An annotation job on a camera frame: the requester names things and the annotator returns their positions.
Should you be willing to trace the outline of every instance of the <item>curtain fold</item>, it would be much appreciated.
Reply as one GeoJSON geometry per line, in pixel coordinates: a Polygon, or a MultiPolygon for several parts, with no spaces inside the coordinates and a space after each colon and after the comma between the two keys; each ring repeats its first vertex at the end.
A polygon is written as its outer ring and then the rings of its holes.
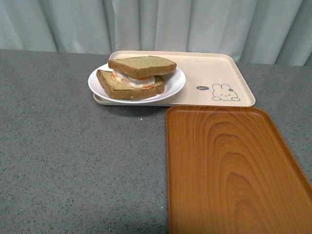
{"type": "Polygon", "coordinates": [[[0,48],[312,65],[312,0],[0,0],[0,48]]]}

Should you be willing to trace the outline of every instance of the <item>sandwich filling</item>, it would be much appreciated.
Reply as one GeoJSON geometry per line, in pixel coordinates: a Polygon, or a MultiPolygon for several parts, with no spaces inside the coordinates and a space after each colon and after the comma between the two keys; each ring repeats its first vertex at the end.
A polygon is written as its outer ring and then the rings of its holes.
{"type": "Polygon", "coordinates": [[[118,71],[112,72],[112,79],[119,84],[131,86],[138,89],[150,89],[155,83],[155,78],[153,76],[135,79],[118,71]]]}

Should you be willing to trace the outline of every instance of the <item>bread slice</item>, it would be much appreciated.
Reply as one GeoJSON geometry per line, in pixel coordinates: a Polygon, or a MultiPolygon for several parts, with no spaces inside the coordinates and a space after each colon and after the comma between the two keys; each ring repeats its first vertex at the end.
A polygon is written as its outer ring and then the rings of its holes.
{"type": "Polygon", "coordinates": [[[165,81],[160,76],[154,76],[155,84],[152,88],[138,89],[114,81],[111,74],[112,72],[97,70],[97,79],[107,95],[113,99],[145,99],[165,91],[165,81]]]}
{"type": "Polygon", "coordinates": [[[157,56],[143,56],[108,60],[108,67],[133,78],[142,78],[172,73],[176,63],[157,56]]]}

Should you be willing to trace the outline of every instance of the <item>brown tray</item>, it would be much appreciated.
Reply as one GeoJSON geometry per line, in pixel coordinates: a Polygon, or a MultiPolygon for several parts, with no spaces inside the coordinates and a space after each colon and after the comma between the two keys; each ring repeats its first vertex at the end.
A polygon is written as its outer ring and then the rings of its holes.
{"type": "Polygon", "coordinates": [[[253,107],[167,113],[170,233],[312,233],[312,186],[253,107]]]}

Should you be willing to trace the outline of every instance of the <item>rabbit illustration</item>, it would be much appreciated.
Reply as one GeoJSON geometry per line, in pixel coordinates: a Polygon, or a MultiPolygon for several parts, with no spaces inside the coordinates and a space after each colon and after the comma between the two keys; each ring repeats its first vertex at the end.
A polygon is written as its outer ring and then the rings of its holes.
{"type": "Polygon", "coordinates": [[[213,100],[240,101],[240,98],[228,84],[214,84],[213,90],[213,100]]]}

